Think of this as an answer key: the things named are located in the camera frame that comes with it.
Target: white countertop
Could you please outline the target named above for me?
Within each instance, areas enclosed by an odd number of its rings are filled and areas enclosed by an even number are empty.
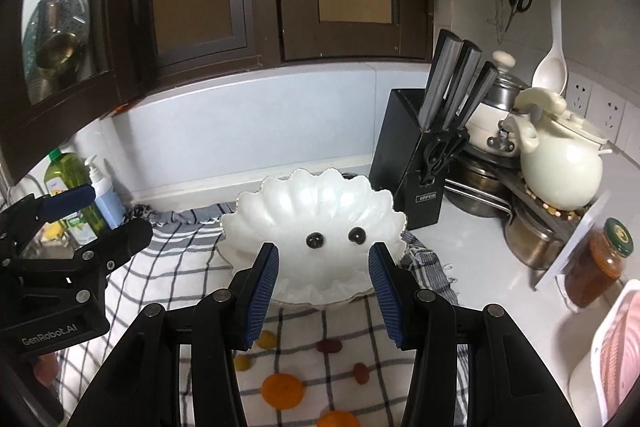
[[[535,272],[507,247],[500,218],[472,216],[446,197],[439,222],[412,232],[437,254],[443,267],[452,266],[445,274],[456,279],[451,288],[460,305],[473,309],[502,305],[567,395],[572,370],[590,349],[593,333],[607,314],[606,302],[599,299],[574,314],[555,284],[535,291]]]

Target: black knife block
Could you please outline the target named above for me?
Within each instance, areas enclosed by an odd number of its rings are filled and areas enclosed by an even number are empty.
[[[438,222],[448,166],[425,178],[424,151],[449,131],[423,132],[418,112],[424,89],[393,89],[386,104],[378,145],[369,172],[376,190],[386,188],[394,197],[394,209],[404,212],[407,229]]]

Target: plaid tablecloth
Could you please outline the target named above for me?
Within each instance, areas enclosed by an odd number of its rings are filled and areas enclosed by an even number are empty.
[[[71,414],[113,346],[149,303],[167,309],[196,304],[231,280],[228,264],[217,254],[221,238],[220,216],[233,205],[173,212],[146,212],[154,224],[148,248],[111,274],[105,304],[111,330],[60,352],[56,381],[62,405]],[[436,254],[411,233],[405,233],[408,248],[401,266],[411,270],[421,286],[433,289],[457,304],[450,281]],[[357,299],[328,311],[287,311],[271,306],[264,328],[277,334],[276,349],[252,349],[252,367],[238,373],[238,383],[250,426],[306,427],[316,424],[328,410],[348,410],[362,427],[394,427],[402,419],[411,380],[414,352],[396,349],[385,331],[375,296]],[[323,354],[316,342],[338,338],[340,353]],[[190,346],[180,352],[180,398],[182,424],[193,426]],[[356,362],[370,370],[370,380],[359,385],[351,375]],[[289,373],[305,384],[299,406],[285,411],[272,409],[260,395],[260,385],[273,373]],[[466,422],[468,396],[466,346],[458,349],[456,425]]]

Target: white kettle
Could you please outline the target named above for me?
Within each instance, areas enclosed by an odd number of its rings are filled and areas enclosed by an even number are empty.
[[[537,197],[558,210],[585,206],[600,187],[600,155],[611,152],[600,150],[607,139],[592,123],[567,110],[566,100],[551,90],[525,89],[513,107],[523,111],[532,105],[543,111],[535,125],[518,115],[502,124],[520,146],[524,180]]]

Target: white spoon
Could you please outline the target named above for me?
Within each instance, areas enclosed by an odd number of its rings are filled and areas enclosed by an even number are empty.
[[[561,0],[551,0],[551,35],[553,44],[545,58],[538,64],[531,87],[544,87],[562,94],[566,87],[567,70],[562,53],[562,7]]]

